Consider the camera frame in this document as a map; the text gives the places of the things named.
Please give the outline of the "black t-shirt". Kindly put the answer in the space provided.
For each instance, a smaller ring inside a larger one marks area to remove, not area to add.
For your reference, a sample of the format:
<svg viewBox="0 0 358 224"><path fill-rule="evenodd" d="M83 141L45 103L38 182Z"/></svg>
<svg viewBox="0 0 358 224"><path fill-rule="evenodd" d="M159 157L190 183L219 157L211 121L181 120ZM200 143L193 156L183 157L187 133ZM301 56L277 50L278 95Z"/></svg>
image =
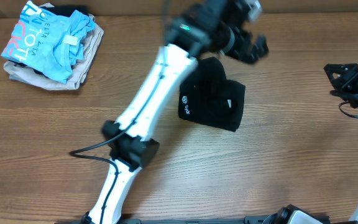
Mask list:
<svg viewBox="0 0 358 224"><path fill-rule="evenodd" d="M199 60L196 70L180 84L178 116L235 132L241 124L245 92L245 85L226 78L216 57Z"/></svg>

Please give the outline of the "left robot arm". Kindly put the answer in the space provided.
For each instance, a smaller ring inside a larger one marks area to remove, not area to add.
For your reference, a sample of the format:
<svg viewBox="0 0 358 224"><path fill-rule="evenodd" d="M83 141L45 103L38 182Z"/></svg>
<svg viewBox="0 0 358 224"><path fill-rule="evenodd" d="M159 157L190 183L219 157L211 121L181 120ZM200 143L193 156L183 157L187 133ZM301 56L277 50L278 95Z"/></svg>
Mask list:
<svg viewBox="0 0 358 224"><path fill-rule="evenodd" d="M167 103L180 83L194 72L200 55L219 52L253 64L268 54L266 38L242 30L262 13L258 1L205 1L194 4L163 27L163 44L140 90L120 117L106 121L105 140L88 150L111 148L109 171L95 206L80 223L117 223L131 185L158 151L153 132Z"/></svg>

